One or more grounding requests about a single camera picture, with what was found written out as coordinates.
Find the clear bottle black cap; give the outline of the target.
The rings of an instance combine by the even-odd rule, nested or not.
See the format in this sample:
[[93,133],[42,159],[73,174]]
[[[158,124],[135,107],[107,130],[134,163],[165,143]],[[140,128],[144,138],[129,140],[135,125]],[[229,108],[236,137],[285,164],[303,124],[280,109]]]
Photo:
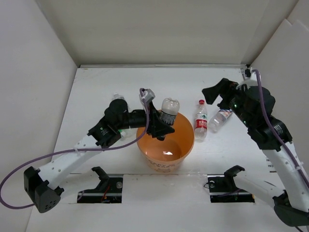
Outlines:
[[170,126],[173,126],[178,111],[180,109],[180,103],[178,100],[172,98],[165,98],[162,102],[160,119]]

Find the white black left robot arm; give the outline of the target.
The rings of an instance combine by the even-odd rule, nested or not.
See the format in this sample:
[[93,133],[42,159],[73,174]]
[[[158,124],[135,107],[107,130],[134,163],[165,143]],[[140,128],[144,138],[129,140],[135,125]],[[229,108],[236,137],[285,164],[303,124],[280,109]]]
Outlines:
[[129,111],[124,99],[114,99],[105,110],[103,118],[92,127],[72,150],[61,151],[60,156],[38,169],[29,167],[24,171],[24,188],[40,213],[54,208],[61,199],[80,191],[95,189],[106,191],[110,178],[97,166],[85,174],[72,175],[82,164],[103,151],[116,150],[114,144],[122,137],[120,131],[143,128],[136,143],[145,134],[163,141],[167,134],[175,132],[172,127],[180,104],[165,98],[161,110],[151,99],[142,98],[143,109]]

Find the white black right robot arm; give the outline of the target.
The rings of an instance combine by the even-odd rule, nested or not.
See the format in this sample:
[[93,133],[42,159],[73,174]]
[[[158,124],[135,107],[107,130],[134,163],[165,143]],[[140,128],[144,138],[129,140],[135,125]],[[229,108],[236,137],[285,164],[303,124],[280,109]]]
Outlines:
[[275,98],[260,80],[242,83],[223,78],[202,90],[207,104],[217,97],[220,109],[231,109],[247,127],[247,133],[273,164],[284,188],[250,177],[239,165],[224,172],[227,196],[244,190],[266,202],[287,226],[299,229],[309,224],[309,178],[297,154],[286,125],[271,115]]

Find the clear bottle blue orange label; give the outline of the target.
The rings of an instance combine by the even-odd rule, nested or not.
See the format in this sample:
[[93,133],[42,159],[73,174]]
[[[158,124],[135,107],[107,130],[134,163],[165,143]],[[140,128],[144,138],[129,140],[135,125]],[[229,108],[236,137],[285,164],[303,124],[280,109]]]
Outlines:
[[231,109],[220,109],[208,123],[208,127],[211,132],[218,132],[225,125],[232,114],[233,111]]

